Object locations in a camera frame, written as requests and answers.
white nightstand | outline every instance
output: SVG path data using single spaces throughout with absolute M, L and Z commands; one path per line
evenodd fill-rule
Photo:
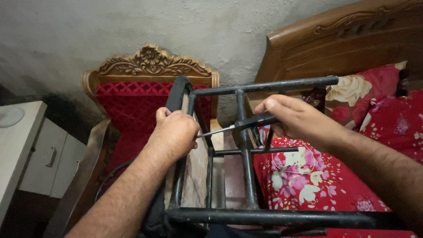
M 61 198 L 84 158 L 86 146 L 44 118 L 42 101 L 0 107 L 25 111 L 15 125 L 0 128 L 0 224 L 19 190 Z

screwdriver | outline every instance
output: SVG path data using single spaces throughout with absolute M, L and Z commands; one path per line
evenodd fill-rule
M 225 130 L 230 130 L 230 129 L 238 129 L 238 130 L 243 130 L 243 129 L 247 129 L 247 128 L 251 128 L 251 127 L 261 127 L 261 126 L 266 126 L 266 125 L 270 125 L 270 124 L 274 124 L 279 122 L 278 119 L 276 119 L 276 117 L 269 113 L 269 112 L 264 112 L 264 113 L 260 113 L 260 114 L 256 114 L 250 118 L 247 118 L 245 120 L 238 120 L 235 122 L 235 124 L 220 129 L 220 130 L 215 130 L 209 133 L 205 133 L 202 135 L 197 136 L 196 138 L 200 138 L 200 137 L 204 137 L 204 136 L 209 136 L 209 135 L 213 135 Z

wooden chair back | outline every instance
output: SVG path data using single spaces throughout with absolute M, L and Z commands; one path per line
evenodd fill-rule
M 107 115 L 95 96 L 97 86 L 106 82 L 152 81 L 173 82 L 178 75 L 187 76 L 192 83 L 219 86 L 219 73 L 191 56 L 169 56 L 158 45 L 146 43 L 135 55 L 113 55 L 95 70 L 82 75 L 82 88 Z M 218 97 L 211 99 L 211 117 L 217 116 Z

fingernail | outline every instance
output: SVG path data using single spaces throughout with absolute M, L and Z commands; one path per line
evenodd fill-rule
M 269 98 L 267 101 L 266 101 L 266 108 L 267 109 L 270 109 L 270 108 L 272 108 L 272 107 L 274 107 L 275 105 L 276 105 L 276 100 L 275 99 L 273 99 L 273 98 Z

drawer handle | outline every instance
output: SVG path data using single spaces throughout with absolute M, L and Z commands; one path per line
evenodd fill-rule
M 77 170 L 75 171 L 75 174 L 73 175 L 74 177 L 75 177 L 75 175 L 77 174 L 77 172 L 78 172 L 78 169 L 79 169 L 79 163 L 80 163 L 81 161 L 77 161 L 77 163 L 78 163 L 78 165 L 77 165 Z
M 53 167 L 53 163 L 54 163 L 54 158 L 56 158 L 56 147 L 50 147 L 53 149 L 52 151 L 52 156 L 50 158 L 50 162 L 48 164 L 44 164 L 47 167 Z

